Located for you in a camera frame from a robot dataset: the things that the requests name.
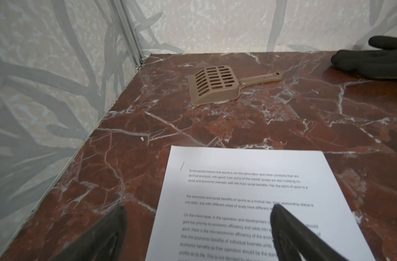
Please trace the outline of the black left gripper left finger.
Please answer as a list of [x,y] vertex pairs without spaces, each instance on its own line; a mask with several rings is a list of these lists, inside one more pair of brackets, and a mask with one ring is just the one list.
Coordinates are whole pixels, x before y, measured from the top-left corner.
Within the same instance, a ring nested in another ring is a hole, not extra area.
[[117,261],[121,254],[126,228],[126,210],[123,206],[116,206],[52,260]]

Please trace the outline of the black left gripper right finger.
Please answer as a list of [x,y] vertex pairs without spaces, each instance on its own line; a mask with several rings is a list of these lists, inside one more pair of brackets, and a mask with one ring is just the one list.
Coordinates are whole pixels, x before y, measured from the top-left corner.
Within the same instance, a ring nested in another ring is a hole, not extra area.
[[345,261],[282,205],[270,214],[272,238],[280,261]]

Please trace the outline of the document with blue highlight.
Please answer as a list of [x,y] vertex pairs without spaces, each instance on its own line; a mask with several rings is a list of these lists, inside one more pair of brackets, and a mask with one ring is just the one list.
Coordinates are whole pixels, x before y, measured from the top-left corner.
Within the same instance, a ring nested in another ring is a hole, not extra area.
[[370,250],[320,151],[172,146],[149,261],[275,261],[280,204],[351,261]]

